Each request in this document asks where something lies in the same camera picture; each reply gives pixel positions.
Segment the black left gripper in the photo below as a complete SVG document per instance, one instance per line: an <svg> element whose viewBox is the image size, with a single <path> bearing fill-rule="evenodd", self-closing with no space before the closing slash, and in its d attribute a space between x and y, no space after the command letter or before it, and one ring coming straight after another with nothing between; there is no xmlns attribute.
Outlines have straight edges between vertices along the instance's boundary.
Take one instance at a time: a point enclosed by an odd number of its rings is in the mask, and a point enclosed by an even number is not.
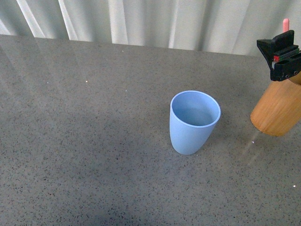
<svg viewBox="0 0 301 226"><path fill-rule="evenodd" d="M301 72L301 49L294 44L294 30L288 30L273 39L257 40L272 81L284 81Z"/></svg>

